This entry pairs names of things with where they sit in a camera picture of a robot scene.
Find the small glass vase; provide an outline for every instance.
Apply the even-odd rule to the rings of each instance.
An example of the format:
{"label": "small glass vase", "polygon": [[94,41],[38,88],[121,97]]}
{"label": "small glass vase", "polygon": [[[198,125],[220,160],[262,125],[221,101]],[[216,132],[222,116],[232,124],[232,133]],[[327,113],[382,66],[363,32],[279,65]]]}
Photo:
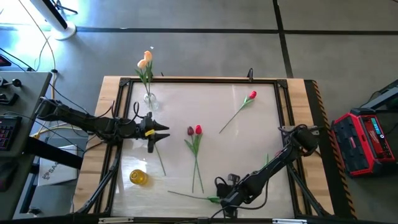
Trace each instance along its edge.
{"label": "small glass vase", "polygon": [[159,108],[159,102],[153,93],[150,93],[150,96],[148,93],[146,93],[144,95],[144,102],[151,111],[157,110]]}

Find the white table surface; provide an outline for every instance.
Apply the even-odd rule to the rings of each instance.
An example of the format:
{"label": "white table surface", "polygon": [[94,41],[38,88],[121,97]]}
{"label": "white table surface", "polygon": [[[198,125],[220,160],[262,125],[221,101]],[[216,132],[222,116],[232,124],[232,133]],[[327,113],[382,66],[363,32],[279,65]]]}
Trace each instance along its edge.
{"label": "white table surface", "polygon": [[[256,99],[243,109],[235,119],[218,134],[220,129],[242,105],[244,97],[253,90]],[[216,195],[214,179],[228,174],[238,174],[243,178],[254,170],[259,170],[266,161],[274,158],[282,149],[282,140],[275,102],[274,87],[267,84],[202,84],[202,83],[153,83],[151,85],[158,101],[159,109],[154,111],[154,119],[170,127],[171,136],[159,141],[157,148],[162,157],[164,176],[158,155],[147,152],[147,141],[124,140],[121,171],[118,181],[123,189],[116,189],[112,216],[130,217],[210,217],[221,206],[207,200],[198,200],[168,193],[168,190],[197,197]],[[143,98],[145,88],[135,83],[129,118],[134,116],[133,103],[140,103],[139,114],[148,112]],[[192,193],[192,176],[195,157],[184,143],[190,140],[187,127],[200,124],[203,137],[198,153],[198,164],[205,193],[201,192],[198,175],[195,176],[195,191]],[[134,185],[129,175],[134,169],[146,172],[150,181],[145,186]],[[250,205],[263,203],[265,189]],[[292,197],[287,172],[282,169],[270,179],[268,201],[259,210],[238,210],[238,218],[293,218]]]}

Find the white stand base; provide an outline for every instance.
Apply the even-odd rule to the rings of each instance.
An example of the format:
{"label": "white stand base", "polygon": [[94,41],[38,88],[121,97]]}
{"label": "white stand base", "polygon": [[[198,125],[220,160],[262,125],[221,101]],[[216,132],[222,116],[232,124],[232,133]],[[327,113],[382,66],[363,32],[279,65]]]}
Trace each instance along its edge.
{"label": "white stand base", "polygon": [[62,32],[57,31],[53,28],[51,30],[51,36],[54,37],[55,40],[66,40],[69,37],[73,36],[76,33],[76,26],[70,21],[67,21],[67,24],[67,29]]}

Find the red flower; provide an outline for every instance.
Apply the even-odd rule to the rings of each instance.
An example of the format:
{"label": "red flower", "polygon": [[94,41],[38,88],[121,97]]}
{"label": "red flower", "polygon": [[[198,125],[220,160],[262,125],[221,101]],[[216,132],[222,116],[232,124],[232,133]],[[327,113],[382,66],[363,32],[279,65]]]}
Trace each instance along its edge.
{"label": "red flower", "polygon": [[197,125],[197,127],[195,128],[195,132],[196,132],[196,134],[201,134],[201,126],[200,125]]}
{"label": "red flower", "polygon": [[193,131],[193,128],[191,126],[189,126],[188,130],[187,130],[187,133],[188,133],[189,136],[191,136],[195,132]]}
{"label": "red flower", "polygon": [[250,99],[254,99],[256,96],[257,96],[257,92],[253,91],[253,92],[250,93],[249,98]]}

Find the concrete floor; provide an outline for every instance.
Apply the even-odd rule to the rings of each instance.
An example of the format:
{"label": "concrete floor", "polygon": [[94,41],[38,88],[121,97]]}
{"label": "concrete floor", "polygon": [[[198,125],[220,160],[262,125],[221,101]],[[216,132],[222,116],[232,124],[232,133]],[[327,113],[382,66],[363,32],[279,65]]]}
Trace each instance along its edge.
{"label": "concrete floor", "polygon": [[[22,2],[37,22],[45,25],[29,1]],[[63,15],[80,27],[277,28],[271,0],[62,3],[79,12]],[[17,1],[0,2],[0,10],[2,6],[0,26],[32,24]],[[398,30],[398,3],[391,0],[280,0],[279,6],[284,28],[288,30]],[[15,18],[16,12],[25,16]],[[0,29],[0,47],[33,66],[44,38],[34,26],[14,27],[18,31]],[[132,75],[142,52],[150,47],[154,47],[155,74],[242,77],[252,67],[255,77],[287,76],[277,34],[78,32],[66,41],[50,38],[49,42],[60,72],[57,89],[90,113],[95,110],[103,77]],[[361,105],[372,92],[398,77],[398,35],[286,35],[286,42],[293,76],[318,82],[330,121]],[[49,71],[53,66],[48,47],[41,62],[40,71]],[[358,179],[349,183],[358,218],[396,222],[398,194],[391,190],[391,196],[386,197],[376,192],[398,187],[397,178],[392,178],[389,186],[375,182]],[[55,195],[66,194],[60,188],[47,190],[54,190]],[[35,198],[40,198],[40,194],[44,197],[45,191],[37,194]],[[52,215],[52,209],[47,210],[46,215]]]}

